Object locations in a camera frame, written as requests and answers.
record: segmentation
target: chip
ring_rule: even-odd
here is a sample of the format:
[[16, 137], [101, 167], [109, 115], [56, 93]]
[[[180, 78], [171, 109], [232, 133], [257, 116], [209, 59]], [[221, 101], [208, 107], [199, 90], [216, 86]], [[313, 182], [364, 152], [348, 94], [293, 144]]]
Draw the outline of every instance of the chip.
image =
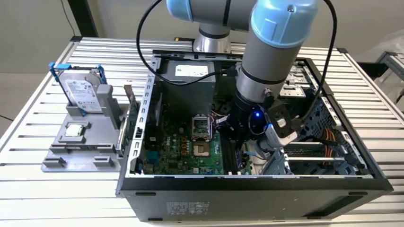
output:
[[179, 167], [179, 164], [176, 162], [169, 162], [168, 163], [168, 168], [176, 169]]

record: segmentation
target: blue drive bracket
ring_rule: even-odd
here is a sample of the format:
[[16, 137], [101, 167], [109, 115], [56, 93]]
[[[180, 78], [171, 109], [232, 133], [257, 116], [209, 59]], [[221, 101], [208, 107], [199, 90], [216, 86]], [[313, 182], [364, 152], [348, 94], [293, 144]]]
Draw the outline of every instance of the blue drive bracket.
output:
[[[69, 65], [69, 64], [59, 64], [57, 66], [60, 66], [60, 65], [64, 65], [64, 68], [71, 68], [71, 65]], [[60, 85], [60, 87], [61, 87], [61, 90], [63, 90], [63, 93], [64, 93], [64, 95], [65, 95], [65, 97], [67, 97], [67, 99], [68, 99], [69, 106], [73, 106], [73, 103], [71, 102], [69, 96], [68, 96], [68, 94], [65, 93], [65, 89], [64, 89], [64, 87], [63, 87], [63, 84], [61, 84], [61, 82], [60, 82], [60, 80], [59, 80], [59, 76], [57, 76], [59, 68], [55, 69], [55, 62], [51, 62], [48, 66], [49, 66], [49, 72], [52, 73], [52, 76], [53, 76], [56, 82], [59, 83], [59, 85]]]
[[[105, 77], [105, 71], [104, 71], [104, 68], [101, 66], [101, 64], [99, 64], [96, 67], [93, 68], [89, 68], [89, 67], [80, 67], [80, 66], [75, 66], [72, 67], [71, 64], [57, 64], [57, 66], [55, 67], [55, 63], [51, 62], [49, 63], [49, 72], [52, 73], [52, 76], [56, 80], [56, 82], [59, 83], [60, 87], [61, 87], [61, 90], [63, 90], [63, 93], [68, 99], [68, 102], [69, 102], [69, 106], [73, 106], [72, 104], [72, 101], [68, 97], [68, 94], [65, 92], [65, 89], [63, 87], [63, 84], [59, 80], [59, 74], [65, 71], [65, 70], [97, 70], [99, 74], [100, 74], [100, 80], [101, 80], [101, 84], [107, 84], [107, 77]], [[84, 110], [81, 110], [81, 115], [85, 116], [87, 115], [87, 112]]]

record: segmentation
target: motherboard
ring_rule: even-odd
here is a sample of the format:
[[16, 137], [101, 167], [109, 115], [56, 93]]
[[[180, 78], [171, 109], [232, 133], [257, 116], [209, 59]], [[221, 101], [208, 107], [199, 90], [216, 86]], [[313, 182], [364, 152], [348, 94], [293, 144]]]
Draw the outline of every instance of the motherboard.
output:
[[[207, 133], [201, 120], [195, 120], [197, 132]], [[155, 175], [221, 175], [223, 156], [220, 134], [212, 139], [192, 139], [192, 122], [165, 120], [163, 122], [163, 140], [157, 150], [147, 151], [145, 174]]]

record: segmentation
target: metal extrusion rail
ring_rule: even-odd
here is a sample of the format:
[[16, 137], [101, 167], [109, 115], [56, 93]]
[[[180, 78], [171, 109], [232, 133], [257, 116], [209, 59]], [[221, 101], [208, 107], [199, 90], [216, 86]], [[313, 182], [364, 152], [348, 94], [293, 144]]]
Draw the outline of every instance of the metal extrusion rail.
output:
[[[244, 52], [233, 44], [233, 53]], [[191, 42], [143, 41], [145, 58], [153, 49], [191, 51]], [[301, 48], [323, 70], [327, 49]], [[127, 102], [124, 84], [141, 99], [147, 69], [133, 40], [84, 38], [71, 42], [57, 63], [105, 68], [113, 95]], [[404, 116], [347, 53], [333, 51], [327, 83], [347, 116], [393, 185], [380, 197], [333, 220], [311, 222], [193, 222], [168, 226], [404, 226]], [[119, 173], [43, 173], [40, 164], [65, 117], [67, 98], [48, 74], [0, 139], [0, 226], [149, 226], [139, 223], [125, 199], [116, 198]]]

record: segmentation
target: white wall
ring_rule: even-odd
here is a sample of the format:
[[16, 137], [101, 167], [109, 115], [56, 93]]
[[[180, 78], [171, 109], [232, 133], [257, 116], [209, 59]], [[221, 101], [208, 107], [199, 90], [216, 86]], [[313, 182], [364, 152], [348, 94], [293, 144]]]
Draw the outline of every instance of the white wall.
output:
[[71, 37], [59, 0], [0, 0], [0, 72], [45, 73]]
[[[89, 0], [97, 14], [97, 29], [105, 37], [133, 39], [140, 17], [152, 0]], [[353, 56], [369, 50], [383, 37], [404, 28], [404, 0], [333, 0], [339, 16], [336, 46], [348, 49]], [[327, 47], [331, 36], [331, 14], [319, 0], [320, 10], [305, 46]], [[164, 2], [151, 13], [143, 29], [143, 38], [172, 40], [193, 38], [197, 24], [172, 18]], [[233, 42], [245, 42], [247, 34], [232, 32]]]
[[[76, 33], [79, 29], [65, 2]], [[305, 46], [325, 47], [331, 17], [321, 0], [311, 37]], [[89, 0], [101, 37], [133, 39], [137, 23], [152, 0]], [[404, 0], [333, 0], [339, 14], [337, 46], [353, 56], [369, 50], [383, 37], [404, 29]], [[197, 24], [172, 18], [164, 3], [147, 20], [143, 38], [172, 40], [193, 38]], [[59, 0], [0, 0], [0, 72], [44, 73], [59, 57], [72, 32]], [[232, 32], [233, 42], [247, 34]]]

